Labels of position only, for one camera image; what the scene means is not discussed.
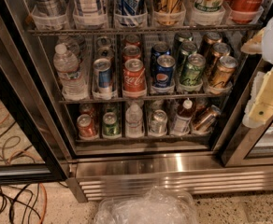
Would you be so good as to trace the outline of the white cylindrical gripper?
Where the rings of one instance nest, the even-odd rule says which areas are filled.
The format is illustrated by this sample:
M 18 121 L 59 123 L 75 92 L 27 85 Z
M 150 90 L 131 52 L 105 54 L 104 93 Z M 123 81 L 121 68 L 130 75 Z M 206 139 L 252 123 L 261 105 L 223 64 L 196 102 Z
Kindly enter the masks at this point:
M 262 28 L 245 42 L 241 52 L 261 54 L 263 59 L 273 64 L 273 17 L 266 28 Z M 269 72 L 257 72 L 251 87 L 251 99 L 245 108 L 242 123 L 248 128 L 257 128 L 266 124 L 273 116 L 273 67 Z

